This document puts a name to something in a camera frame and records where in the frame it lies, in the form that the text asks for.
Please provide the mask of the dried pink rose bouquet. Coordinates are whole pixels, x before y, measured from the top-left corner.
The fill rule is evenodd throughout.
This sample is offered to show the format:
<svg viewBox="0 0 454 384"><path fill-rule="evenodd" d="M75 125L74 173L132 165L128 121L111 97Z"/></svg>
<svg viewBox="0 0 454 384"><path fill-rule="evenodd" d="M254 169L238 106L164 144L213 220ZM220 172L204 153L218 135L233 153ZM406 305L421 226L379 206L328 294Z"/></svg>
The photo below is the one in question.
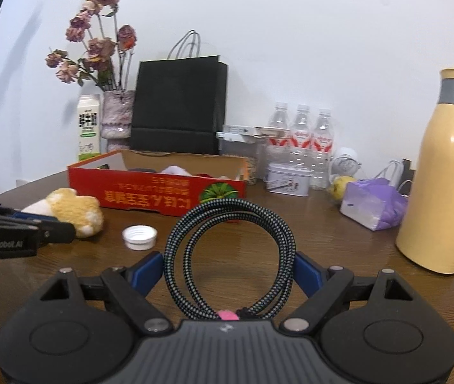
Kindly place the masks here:
<svg viewBox="0 0 454 384"><path fill-rule="evenodd" d="M126 91L138 36L131 25L119 23L119 2L84 0L66 28L66 40L82 45L83 53L73 59L65 50L52 50L45 57L60 82L90 81L104 92Z"/></svg>

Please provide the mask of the purple tissue pack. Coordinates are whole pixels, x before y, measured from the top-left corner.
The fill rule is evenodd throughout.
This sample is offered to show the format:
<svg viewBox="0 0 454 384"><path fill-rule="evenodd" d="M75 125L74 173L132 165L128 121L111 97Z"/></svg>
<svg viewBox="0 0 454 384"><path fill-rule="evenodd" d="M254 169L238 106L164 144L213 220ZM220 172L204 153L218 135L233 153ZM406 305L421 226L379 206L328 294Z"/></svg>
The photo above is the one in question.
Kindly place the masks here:
<svg viewBox="0 0 454 384"><path fill-rule="evenodd" d="M349 182L340 213L371 231L382 231L401 224L408 198L384 178Z"/></svg>

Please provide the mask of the lilac fluffy towel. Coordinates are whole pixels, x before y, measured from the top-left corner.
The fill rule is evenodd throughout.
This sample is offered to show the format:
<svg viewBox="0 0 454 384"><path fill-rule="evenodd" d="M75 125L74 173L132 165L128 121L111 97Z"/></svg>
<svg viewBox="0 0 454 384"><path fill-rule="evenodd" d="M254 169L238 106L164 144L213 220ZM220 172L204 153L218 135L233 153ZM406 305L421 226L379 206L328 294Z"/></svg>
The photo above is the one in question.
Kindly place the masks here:
<svg viewBox="0 0 454 384"><path fill-rule="evenodd" d="M161 174L166 174L166 175L177 175L177 176L183 176L183 177L191 177L191 174L186 171L185 169L181 168L178 165L169 165L162 171L160 171Z"/></svg>

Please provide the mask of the yellow green apple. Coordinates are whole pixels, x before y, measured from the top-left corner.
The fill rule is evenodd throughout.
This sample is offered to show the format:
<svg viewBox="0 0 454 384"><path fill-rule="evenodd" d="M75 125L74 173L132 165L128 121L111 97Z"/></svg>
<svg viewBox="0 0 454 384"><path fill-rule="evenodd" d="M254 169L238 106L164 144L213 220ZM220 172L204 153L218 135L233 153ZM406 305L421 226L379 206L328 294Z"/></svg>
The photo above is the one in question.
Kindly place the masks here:
<svg viewBox="0 0 454 384"><path fill-rule="evenodd" d="M340 203L343 200L344 194L346 192L346 187L349 183L355 182L356 178L351 176L337 176L328 186L327 192L330 195L330 198L335 203Z"/></svg>

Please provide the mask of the black paper shopping bag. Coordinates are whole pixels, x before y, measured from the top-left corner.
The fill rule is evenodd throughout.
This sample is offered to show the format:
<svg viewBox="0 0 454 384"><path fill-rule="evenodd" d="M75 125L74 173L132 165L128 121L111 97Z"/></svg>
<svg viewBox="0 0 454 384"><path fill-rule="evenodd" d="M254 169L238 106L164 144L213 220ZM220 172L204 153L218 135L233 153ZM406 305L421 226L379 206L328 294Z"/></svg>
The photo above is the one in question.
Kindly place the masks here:
<svg viewBox="0 0 454 384"><path fill-rule="evenodd" d="M142 61L133 103L130 149L218 154L225 123L228 65L201 56L202 39L188 31L162 60Z"/></svg>

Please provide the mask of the red artificial rose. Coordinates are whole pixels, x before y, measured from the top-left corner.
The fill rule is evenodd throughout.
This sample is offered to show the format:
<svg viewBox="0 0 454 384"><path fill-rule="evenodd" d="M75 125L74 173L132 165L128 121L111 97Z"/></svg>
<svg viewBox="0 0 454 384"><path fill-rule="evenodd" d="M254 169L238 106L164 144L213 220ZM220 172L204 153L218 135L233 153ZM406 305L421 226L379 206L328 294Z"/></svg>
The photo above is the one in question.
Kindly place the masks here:
<svg viewBox="0 0 454 384"><path fill-rule="evenodd" d="M213 176L213 175L210 175L208 173L198 173L197 175L195 175L196 177L201 177L201 178L208 178L208 179L219 179L220 177L218 176Z"/></svg>

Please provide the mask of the clear water bottle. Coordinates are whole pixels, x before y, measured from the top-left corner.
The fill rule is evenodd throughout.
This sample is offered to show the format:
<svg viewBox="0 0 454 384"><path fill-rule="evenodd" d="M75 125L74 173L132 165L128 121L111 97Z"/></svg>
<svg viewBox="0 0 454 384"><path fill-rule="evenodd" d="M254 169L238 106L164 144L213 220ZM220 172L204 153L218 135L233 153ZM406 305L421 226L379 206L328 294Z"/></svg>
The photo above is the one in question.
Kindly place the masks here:
<svg viewBox="0 0 454 384"><path fill-rule="evenodd" d="M312 131L311 180L312 189L323 190L329 183L329 161L333 150L334 133L331 111L321 109Z"/></svg>
<svg viewBox="0 0 454 384"><path fill-rule="evenodd" d="M289 117L288 104L277 102L275 112L269 119L268 126L275 130L267 138L267 163L287 164L289 161Z"/></svg>
<svg viewBox="0 0 454 384"><path fill-rule="evenodd" d="M292 165L310 169L311 140L309 106L299 105L289 130L289 160Z"/></svg>

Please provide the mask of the yellow plush paw toy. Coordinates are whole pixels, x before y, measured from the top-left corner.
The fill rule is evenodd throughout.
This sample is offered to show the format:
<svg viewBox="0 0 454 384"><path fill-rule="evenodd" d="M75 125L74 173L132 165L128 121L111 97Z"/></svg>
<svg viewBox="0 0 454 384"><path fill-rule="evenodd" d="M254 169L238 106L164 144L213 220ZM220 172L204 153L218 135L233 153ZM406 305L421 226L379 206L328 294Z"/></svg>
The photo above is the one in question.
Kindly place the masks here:
<svg viewBox="0 0 454 384"><path fill-rule="evenodd" d="M92 237L102 231L104 225L99 201L93 196L80 196L72 188L57 189L22 211L72 224L78 238Z"/></svg>

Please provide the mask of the clear plastic food container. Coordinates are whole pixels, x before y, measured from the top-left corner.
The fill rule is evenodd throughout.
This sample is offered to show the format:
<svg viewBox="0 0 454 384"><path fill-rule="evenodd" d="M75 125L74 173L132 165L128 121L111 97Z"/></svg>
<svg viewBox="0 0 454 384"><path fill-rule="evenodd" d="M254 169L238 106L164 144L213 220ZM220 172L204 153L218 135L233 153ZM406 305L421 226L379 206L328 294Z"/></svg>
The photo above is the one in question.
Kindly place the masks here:
<svg viewBox="0 0 454 384"><path fill-rule="evenodd" d="M244 157L248 161L249 180L253 185L263 180L266 174L265 139L237 133L220 133L219 152L221 155Z"/></svg>

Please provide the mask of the right clear water bottle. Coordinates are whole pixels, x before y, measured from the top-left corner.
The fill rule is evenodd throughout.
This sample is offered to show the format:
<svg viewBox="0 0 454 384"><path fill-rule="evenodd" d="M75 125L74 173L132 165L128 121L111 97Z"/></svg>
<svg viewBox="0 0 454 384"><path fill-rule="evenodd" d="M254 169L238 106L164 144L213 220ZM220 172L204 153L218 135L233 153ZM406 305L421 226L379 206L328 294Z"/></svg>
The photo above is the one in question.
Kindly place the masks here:
<svg viewBox="0 0 454 384"><path fill-rule="evenodd" d="M333 150L334 133L331 111L321 109L312 131L311 180L312 189L323 190L329 183L329 161Z"/></svg>

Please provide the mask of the pink textured ceramic vase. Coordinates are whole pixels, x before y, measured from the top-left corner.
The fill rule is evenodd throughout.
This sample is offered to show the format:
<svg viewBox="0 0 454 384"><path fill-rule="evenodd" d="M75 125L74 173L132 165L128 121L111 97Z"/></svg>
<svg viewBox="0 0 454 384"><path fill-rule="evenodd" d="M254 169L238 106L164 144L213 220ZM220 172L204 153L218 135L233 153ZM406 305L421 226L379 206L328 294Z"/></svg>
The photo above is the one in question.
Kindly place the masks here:
<svg viewBox="0 0 454 384"><path fill-rule="evenodd" d="M107 152L129 148L134 99L134 90L104 92L100 135Z"/></svg>

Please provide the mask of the white plastic jar lid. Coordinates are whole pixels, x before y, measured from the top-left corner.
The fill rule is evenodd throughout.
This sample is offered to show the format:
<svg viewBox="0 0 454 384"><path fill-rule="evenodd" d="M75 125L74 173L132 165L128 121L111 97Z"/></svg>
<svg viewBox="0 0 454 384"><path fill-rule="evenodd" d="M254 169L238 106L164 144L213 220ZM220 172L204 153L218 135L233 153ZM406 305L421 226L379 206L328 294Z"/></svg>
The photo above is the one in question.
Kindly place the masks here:
<svg viewBox="0 0 454 384"><path fill-rule="evenodd" d="M123 230L122 237L127 248L142 252L155 246L157 230L150 225L132 225Z"/></svg>

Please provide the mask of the flat white orange box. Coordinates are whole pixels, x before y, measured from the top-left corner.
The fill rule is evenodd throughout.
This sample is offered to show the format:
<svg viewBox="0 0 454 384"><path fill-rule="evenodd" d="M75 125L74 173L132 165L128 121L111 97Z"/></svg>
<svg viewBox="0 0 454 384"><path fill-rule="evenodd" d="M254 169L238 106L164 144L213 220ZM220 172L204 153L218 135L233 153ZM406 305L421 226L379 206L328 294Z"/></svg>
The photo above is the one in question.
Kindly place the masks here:
<svg viewBox="0 0 454 384"><path fill-rule="evenodd" d="M289 130L279 127L264 126L243 126L224 124L222 130L216 133L217 138L224 138L226 135L234 134L236 137L252 138L276 138L285 139L288 137Z"/></svg>

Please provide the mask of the small floral tin box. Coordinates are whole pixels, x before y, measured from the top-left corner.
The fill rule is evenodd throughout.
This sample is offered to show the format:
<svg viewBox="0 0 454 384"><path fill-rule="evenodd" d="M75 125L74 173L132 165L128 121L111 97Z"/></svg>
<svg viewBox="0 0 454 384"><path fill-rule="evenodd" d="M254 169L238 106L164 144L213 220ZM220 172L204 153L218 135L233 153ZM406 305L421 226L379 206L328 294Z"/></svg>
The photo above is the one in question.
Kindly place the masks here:
<svg viewBox="0 0 454 384"><path fill-rule="evenodd" d="M265 186L269 192L307 197L309 195L309 181L311 171L306 167L269 163Z"/></svg>

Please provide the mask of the orange cardboard fruit box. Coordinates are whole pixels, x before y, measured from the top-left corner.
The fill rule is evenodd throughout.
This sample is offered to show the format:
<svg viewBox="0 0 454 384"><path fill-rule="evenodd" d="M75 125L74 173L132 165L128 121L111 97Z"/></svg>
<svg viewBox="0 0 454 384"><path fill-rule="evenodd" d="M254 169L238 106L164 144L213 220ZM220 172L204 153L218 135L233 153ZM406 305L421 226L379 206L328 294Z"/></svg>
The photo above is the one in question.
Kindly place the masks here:
<svg viewBox="0 0 454 384"><path fill-rule="evenodd" d="M191 177L161 174L169 165ZM220 178L196 177L198 173ZM249 169L244 157L118 150L69 165L67 175L72 189L95 197L101 207L180 217L219 198L244 198Z"/></svg>

